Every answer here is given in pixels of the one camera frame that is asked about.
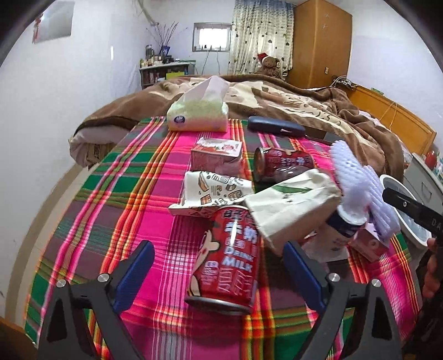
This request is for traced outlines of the right hand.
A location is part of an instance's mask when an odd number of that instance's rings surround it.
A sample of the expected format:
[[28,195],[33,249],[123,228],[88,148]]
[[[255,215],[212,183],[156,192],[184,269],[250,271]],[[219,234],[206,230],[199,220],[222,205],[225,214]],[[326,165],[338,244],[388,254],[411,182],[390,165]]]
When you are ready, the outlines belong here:
[[437,251],[436,240],[434,238],[429,238],[427,240],[427,245],[428,248],[433,252],[433,255],[429,258],[426,267],[426,274],[423,286],[423,296],[425,299],[432,299],[440,287],[440,280],[437,278],[437,276],[435,276],[438,265],[436,258],[436,251]]

